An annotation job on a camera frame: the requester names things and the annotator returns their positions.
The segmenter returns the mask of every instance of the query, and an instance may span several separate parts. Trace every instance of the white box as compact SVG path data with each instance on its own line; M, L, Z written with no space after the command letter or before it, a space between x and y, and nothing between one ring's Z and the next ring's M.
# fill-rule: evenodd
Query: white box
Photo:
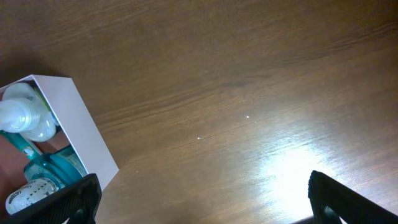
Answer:
M103 190L119 169L72 79L29 75L14 83L31 81L41 90L87 173L98 176ZM9 85L0 88L0 92Z

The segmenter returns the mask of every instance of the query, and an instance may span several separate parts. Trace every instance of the brown wooden surface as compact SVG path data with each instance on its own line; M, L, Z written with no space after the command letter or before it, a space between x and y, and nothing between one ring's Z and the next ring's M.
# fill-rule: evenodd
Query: brown wooden surface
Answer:
M98 223L292 222L312 214L312 169L398 213L397 13L395 0L3 1L1 82L73 78L121 168Z

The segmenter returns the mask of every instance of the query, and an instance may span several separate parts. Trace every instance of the table top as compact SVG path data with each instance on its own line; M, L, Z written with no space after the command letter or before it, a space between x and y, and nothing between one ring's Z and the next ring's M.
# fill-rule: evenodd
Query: table top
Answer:
M397 10L2 2L0 82L73 78L120 168L98 223L294 222L314 169L398 213Z

